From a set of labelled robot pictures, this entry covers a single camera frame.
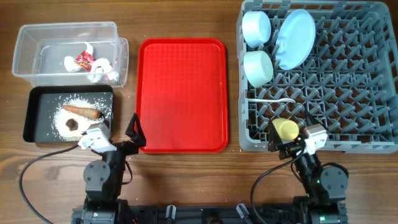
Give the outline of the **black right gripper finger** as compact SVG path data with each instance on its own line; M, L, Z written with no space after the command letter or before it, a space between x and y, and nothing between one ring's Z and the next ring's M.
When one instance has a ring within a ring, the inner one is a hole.
M320 124L320 122L317 119L315 119L307 110L304 111L304 115L305 115L305 123L308 128Z
M270 152L279 151L282 149L283 142L277 132L273 120L269 123L269 143L268 143L268 150Z

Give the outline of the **yellow plastic cup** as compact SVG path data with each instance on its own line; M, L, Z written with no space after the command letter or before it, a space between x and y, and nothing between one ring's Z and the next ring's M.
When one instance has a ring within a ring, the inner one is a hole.
M281 140L291 141L296 139L299 135L299 126L295 121L285 118L276 118L272 121L272 124Z

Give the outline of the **brown food scrap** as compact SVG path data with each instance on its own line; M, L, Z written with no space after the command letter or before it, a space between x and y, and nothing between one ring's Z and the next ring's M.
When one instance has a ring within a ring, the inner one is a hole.
M78 122L73 118L68 119L65 125L70 131L76 131L78 129Z

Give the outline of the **white plastic spoon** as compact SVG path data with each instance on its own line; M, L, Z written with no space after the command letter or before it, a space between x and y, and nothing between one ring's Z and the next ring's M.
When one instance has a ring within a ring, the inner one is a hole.
M247 101L250 103L296 103L296 101L291 98L281 98L278 100L248 98Z

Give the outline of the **red plastic tray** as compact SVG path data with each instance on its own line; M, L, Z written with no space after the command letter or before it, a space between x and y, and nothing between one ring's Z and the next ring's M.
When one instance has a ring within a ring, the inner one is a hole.
M214 38L147 39L136 113L147 154L222 151L229 141L226 48Z

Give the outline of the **red snack wrapper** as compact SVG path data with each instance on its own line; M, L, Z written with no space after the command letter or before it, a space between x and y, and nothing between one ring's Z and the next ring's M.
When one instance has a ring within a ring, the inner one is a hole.
M86 71L90 72L92 68L92 64L95 61L92 54L89 54L86 51L83 51L77 58L75 59L75 63Z

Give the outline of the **light green bowl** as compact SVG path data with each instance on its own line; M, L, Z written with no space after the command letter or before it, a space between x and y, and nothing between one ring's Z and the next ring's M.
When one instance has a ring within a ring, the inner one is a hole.
M246 52L243 67L248 82L259 88L272 80L274 69L270 57L264 51Z

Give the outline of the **large light blue plate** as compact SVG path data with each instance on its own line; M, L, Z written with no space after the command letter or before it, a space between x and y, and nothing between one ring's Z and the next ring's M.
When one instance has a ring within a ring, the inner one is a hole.
M315 41L315 21L304 9L292 11L282 23L277 36L279 46L275 59L279 67L291 70L298 67L309 56Z

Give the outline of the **light blue bowl with crumbs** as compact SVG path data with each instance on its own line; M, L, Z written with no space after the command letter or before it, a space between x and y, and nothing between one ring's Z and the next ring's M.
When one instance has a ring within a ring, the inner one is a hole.
M265 44L271 37L271 30L271 22L265 12L249 11L243 15L243 37L251 48Z

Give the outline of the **white tissue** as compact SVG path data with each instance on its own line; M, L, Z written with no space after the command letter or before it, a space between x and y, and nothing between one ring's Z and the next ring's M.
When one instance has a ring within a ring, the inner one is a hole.
M119 73L113 70L108 59L99 58L91 64L90 75L87 78L92 83L98 83L102 78L116 82L119 80Z

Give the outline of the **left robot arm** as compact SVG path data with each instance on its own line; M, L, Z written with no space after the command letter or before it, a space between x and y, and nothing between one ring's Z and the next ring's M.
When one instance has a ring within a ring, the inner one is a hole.
M126 130L130 140L112 143L106 123L92 124L78 142L101 156L89 163L83 172L86 199L82 210L75 210L72 223L137 223L137 217L121 194L124 171L130 169L126 157L135 155L146 145L139 116L133 114Z

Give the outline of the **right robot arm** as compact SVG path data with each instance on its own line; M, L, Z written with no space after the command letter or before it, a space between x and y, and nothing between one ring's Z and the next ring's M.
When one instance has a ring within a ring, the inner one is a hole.
M347 223L346 199L348 170L334 162L322 164L318 149L325 146L328 130L308 111L307 126L300 132L298 124L285 118L273 119L269 125L270 152L279 159L291 158L291 169L306 192L294 197L289 211L291 223Z

